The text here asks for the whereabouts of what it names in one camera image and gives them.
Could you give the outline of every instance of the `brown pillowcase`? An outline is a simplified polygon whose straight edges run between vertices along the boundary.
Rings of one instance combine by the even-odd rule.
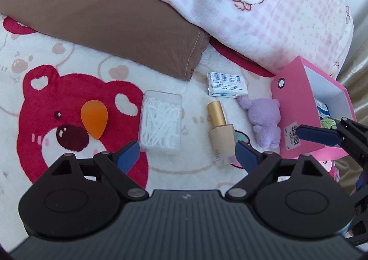
[[[190,80],[209,38],[159,0],[0,0],[0,13],[184,80]]]

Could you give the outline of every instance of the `pink storage box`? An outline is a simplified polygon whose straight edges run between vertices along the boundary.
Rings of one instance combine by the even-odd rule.
[[[340,147],[326,147],[301,140],[296,135],[296,128],[302,124],[321,127],[314,98],[327,104],[332,118],[356,120],[350,97],[343,86],[304,58],[296,57],[274,77],[271,91],[273,98],[280,101],[280,154],[283,158],[311,153],[323,162],[347,155]]]

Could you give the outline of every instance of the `curtain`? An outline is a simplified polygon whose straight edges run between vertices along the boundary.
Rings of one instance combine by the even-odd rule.
[[[368,39],[344,64],[337,81],[347,89],[357,121],[368,125]],[[362,169],[350,156],[336,161],[336,166],[340,170],[340,184],[350,194]]]

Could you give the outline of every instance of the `purple plush toy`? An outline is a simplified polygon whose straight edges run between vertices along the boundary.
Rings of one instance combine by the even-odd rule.
[[[269,98],[251,100],[245,96],[238,97],[238,102],[242,109],[248,110],[258,145],[265,149],[278,148],[281,138],[281,129],[277,126],[281,120],[280,102]]]

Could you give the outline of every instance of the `checkered pillow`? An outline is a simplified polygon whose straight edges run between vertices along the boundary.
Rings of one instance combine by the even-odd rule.
[[[353,36],[344,0],[162,1],[273,73],[301,55],[336,78]]]

